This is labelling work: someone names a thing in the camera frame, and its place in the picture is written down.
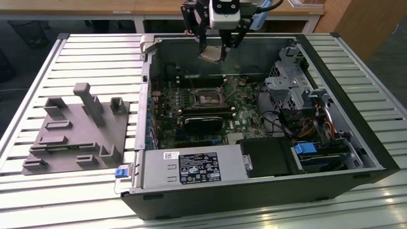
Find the power supply label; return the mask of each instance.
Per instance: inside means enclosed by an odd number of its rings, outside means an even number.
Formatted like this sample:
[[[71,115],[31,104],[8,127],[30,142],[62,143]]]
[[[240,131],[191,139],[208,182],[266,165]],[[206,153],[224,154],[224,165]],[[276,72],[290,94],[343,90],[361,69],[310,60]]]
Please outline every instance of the power supply label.
[[[222,181],[216,153],[179,155],[178,160],[183,185]]]

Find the blue latch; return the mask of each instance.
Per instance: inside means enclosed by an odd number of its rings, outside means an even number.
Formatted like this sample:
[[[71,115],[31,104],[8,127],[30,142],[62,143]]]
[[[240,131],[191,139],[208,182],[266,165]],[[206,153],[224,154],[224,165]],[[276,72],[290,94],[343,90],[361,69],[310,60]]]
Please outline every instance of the blue latch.
[[[295,147],[296,154],[312,154],[316,153],[314,143],[299,143]]]
[[[126,178],[128,177],[128,168],[118,168],[115,172],[116,178]]]

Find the metal slotted table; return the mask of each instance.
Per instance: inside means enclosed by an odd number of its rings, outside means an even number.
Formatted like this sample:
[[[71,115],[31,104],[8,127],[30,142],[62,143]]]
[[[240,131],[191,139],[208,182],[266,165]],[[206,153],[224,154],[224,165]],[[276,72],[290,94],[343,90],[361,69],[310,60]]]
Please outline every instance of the metal slotted table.
[[[72,88],[88,82],[102,102],[131,102],[123,163],[135,158],[142,82],[142,34],[72,34],[56,41],[0,141],[0,228],[371,228],[407,222],[407,112],[341,38],[307,35],[402,171],[333,200],[143,221],[115,193],[115,169],[24,176],[20,171],[46,117],[48,96],[80,103]],[[311,71],[316,84],[319,75]],[[130,187],[122,182],[120,187]]]

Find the trash can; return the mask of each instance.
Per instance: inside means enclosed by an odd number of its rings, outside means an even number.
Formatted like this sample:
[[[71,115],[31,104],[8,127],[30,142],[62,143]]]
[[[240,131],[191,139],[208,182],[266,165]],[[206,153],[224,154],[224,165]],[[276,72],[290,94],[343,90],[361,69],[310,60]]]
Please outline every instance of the trash can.
[[[0,49],[0,83],[8,81],[15,77],[15,70],[7,56]]]
[[[48,44],[40,21],[8,21],[8,24],[31,48],[40,48]]]

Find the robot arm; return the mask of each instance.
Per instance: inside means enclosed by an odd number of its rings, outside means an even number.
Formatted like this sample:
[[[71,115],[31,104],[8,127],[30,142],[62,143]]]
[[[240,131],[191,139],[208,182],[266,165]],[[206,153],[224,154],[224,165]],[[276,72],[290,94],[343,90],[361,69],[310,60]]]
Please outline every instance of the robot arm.
[[[211,62],[224,61],[231,48],[238,48],[250,29],[258,30],[267,12],[280,6],[263,0],[262,7],[252,0],[187,0],[182,13],[188,33],[199,41],[199,57]],[[207,29],[219,30],[222,47],[207,46]]]

